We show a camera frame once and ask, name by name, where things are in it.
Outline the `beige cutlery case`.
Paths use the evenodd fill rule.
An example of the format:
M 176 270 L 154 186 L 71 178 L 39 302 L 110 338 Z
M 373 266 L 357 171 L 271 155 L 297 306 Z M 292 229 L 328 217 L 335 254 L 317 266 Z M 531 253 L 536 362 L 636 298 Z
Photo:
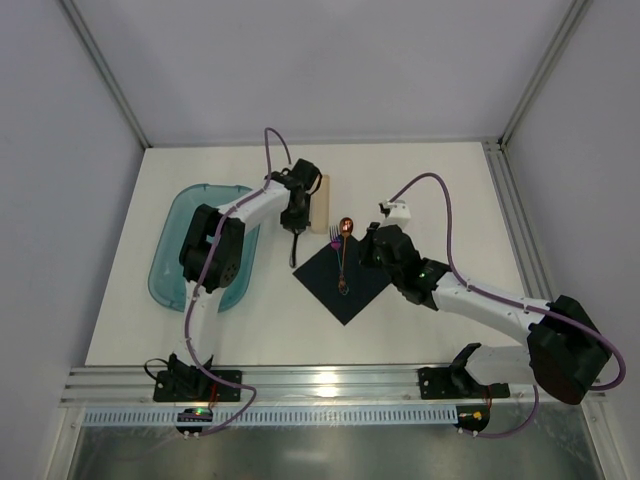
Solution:
M 311 196 L 310 231 L 313 234 L 326 234 L 330 217 L 331 178 L 326 175 L 319 182 L 319 188 Z

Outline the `copper spoon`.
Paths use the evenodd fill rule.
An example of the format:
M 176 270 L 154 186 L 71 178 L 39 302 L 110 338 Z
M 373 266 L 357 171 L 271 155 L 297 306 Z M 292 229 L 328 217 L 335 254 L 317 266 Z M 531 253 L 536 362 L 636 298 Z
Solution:
M 343 268 L 344 268 L 344 277 L 345 277 L 347 243 L 348 243 L 349 237 L 353 232 L 353 227 L 354 227 L 354 224 L 351 218 L 344 217 L 340 220 L 339 229 L 342 235 L 342 245 L 343 245 L 342 260 L 343 260 Z

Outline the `iridescent fork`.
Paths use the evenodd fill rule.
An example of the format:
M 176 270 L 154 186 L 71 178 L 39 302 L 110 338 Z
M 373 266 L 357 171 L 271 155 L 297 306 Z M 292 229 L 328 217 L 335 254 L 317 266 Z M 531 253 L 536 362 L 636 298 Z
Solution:
M 346 296 L 349 293 L 349 287 L 344 277 L 344 268 L 342 260 L 342 235 L 338 225 L 331 225 L 329 227 L 330 247 L 335 251 L 338 262 L 338 291 L 341 295 Z

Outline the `black paper napkin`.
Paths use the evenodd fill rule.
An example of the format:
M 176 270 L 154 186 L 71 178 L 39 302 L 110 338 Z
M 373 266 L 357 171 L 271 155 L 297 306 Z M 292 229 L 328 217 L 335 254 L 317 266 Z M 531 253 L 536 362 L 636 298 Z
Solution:
M 383 271 L 361 266 L 358 253 L 359 240 L 351 237 L 345 257 L 346 294 L 338 288 L 341 254 L 330 245 L 321 248 L 293 273 L 342 325 L 347 325 L 390 285 L 390 279 Z

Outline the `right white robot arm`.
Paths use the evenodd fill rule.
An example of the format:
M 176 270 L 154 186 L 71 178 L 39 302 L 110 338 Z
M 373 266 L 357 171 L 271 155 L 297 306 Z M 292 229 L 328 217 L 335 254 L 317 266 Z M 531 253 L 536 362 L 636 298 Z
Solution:
M 421 257 L 398 225 L 371 223 L 360 263 L 384 271 L 409 302 L 466 317 L 516 341 L 513 347 L 468 345 L 454 360 L 479 385 L 530 384 L 570 405 L 594 388 L 612 350 L 579 302 L 519 297 L 460 281 L 450 265 Z

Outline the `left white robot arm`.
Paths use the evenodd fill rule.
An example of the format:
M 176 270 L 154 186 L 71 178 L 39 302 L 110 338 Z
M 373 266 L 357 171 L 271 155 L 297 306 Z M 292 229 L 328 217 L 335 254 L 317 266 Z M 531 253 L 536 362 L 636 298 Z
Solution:
M 195 210 L 179 254 L 186 284 L 182 339 L 157 376 L 154 400 L 204 401 L 214 380 L 196 366 L 212 365 L 213 327 L 222 296 L 239 275 L 245 237 L 271 217 L 299 235 L 310 225 L 311 196 L 322 182 L 320 170 L 300 159 L 291 169 L 270 173 L 263 187 L 239 199 Z

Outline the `teal plastic basin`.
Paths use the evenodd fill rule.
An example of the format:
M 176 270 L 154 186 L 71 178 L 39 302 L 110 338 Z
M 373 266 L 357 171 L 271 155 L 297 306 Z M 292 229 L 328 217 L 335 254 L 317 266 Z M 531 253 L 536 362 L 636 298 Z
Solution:
M 186 286 L 179 254 L 187 234 L 193 214 L 198 206 L 207 204 L 218 207 L 236 202 L 251 189 L 242 185 L 196 184 L 182 190 L 173 200 L 169 209 L 148 277 L 151 297 L 161 306 L 182 313 L 186 305 Z M 247 233 L 238 275 L 225 290 L 219 306 L 220 312 L 230 310 L 246 294 L 260 228 Z

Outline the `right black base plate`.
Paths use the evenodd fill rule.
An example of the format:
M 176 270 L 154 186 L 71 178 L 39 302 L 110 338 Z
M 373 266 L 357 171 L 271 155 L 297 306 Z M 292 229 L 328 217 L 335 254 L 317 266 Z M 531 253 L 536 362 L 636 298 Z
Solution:
M 510 397 L 505 383 L 481 385 L 462 367 L 423 367 L 417 371 L 423 400 L 504 399 Z

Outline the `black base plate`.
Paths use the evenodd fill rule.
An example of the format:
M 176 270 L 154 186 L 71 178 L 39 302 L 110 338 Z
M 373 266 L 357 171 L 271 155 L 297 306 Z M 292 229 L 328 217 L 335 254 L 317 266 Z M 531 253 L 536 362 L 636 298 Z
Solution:
M 213 380 L 195 366 L 180 361 L 175 354 L 167 360 L 161 359 L 165 369 L 152 374 L 147 367 L 145 372 L 155 381 L 153 401 L 157 403 L 176 402 L 239 402 L 241 389 L 228 386 L 227 383 L 240 384 L 240 370 L 213 370 L 209 372 L 222 379 L 223 383 Z
M 510 397 L 505 383 L 481 385 L 462 367 L 423 367 L 417 371 L 423 400 L 504 399 Z

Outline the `right side aluminium rail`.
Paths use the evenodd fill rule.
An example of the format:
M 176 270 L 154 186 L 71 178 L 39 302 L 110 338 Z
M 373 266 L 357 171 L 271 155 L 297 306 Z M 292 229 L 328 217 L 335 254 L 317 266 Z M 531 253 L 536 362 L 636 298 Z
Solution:
M 536 242 L 531 221 L 508 162 L 508 156 L 497 140 L 482 143 L 483 151 L 507 228 L 523 289 L 529 297 L 555 300 L 552 286 Z

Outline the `aluminium rail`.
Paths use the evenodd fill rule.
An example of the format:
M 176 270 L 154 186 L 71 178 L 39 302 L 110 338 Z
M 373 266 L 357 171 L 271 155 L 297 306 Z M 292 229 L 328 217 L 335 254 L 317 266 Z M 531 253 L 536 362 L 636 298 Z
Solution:
M 508 162 L 508 156 L 497 140 L 482 143 L 483 151 L 507 228 L 523 289 L 529 297 L 555 300 L 552 286 L 536 242 L 531 221 Z
M 257 389 L 262 402 L 315 400 L 420 401 L 417 371 L 412 364 L 344 366 L 221 366 L 240 370 L 242 383 Z M 157 374 L 160 365 L 148 368 Z M 64 406 L 149 404 L 155 381 L 141 366 L 81 367 L 69 374 L 61 395 Z M 423 400 L 480 402 L 485 399 Z

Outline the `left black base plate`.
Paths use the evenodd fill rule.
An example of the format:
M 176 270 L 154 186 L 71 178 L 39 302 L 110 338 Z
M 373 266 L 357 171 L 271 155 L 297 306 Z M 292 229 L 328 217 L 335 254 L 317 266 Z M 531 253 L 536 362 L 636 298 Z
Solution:
M 228 386 L 227 383 L 240 384 L 240 370 L 213 370 L 209 372 L 222 379 L 223 383 L 213 380 L 195 366 L 180 361 L 175 354 L 167 360 L 161 359 L 165 369 L 152 374 L 147 367 L 145 372 L 155 381 L 153 401 L 157 403 L 176 402 L 239 402 L 241 389 Z

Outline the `aluminium front rail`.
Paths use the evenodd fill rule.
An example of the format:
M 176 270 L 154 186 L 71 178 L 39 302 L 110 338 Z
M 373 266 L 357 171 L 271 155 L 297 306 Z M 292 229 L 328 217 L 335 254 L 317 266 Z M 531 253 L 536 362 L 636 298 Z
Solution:
M 240 370 L 242 383 L 257 389 L 262 402 L 315 400 L 420 401 L 417 371 L 412 364 L 344 366 L 221 366 Z M 160 365 L 148 368 L 157 374 Z M 149 404 L 155 381 L 141 366 L 81 367 L 69 374 L 61 395 L 64 406 Z M 480 402 L 485 399 L 423 400 Z

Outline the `left aluminium frame post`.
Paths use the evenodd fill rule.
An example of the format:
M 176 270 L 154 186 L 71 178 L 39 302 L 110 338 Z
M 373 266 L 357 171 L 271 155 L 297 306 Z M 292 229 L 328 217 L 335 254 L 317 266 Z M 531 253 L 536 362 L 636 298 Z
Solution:
M 117 81 L 109 63 L 102 53 L 89 25 L 82 15 L 77 2 L 72 0 L 58 0 L 63 15 L 68 21 L 72 31 L 79 40 L 82 48 L 93 65 L 98 77 L 108 91 L 110 97 L 114 101 L 116 108 L 129 127 L 131 133 L 143 149 L 152 146 L 147 135 L 145 134 L 140 122 L 138 121 L 124 91 Z

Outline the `aluminium frame post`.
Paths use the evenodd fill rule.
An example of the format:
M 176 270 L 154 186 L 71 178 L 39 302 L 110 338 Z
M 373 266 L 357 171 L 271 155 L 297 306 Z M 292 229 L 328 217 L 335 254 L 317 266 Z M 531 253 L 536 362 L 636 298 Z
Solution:
M 63 15 L 68 21 L 72 31 L 79 40 L 82 48 L 93 65 L 98 77 L 108 91 L 110 97 L 114 101 L 116 108 L 129 127 L 131 133 L 143 149 L 152 146 L 147 135 L 145 134 L 140 122 L 138 121 L 124 91 L 117 81 L 109 63 L 102 53 L 89 25 L 82 15 L 77 2 L 72 0 L 58 0 Z
M 502 149 L 515 137 L 592 4 L 591 0 L 570 2 L 498 140 Z

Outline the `right aluminium frame post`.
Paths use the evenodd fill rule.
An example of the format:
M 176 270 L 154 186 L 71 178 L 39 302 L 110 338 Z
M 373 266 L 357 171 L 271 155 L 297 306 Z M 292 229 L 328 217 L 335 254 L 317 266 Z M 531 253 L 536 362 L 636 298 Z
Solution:
M 592 4 L 591 0 L 570 2 L 498 140 L 502 149 L 515 137 Z

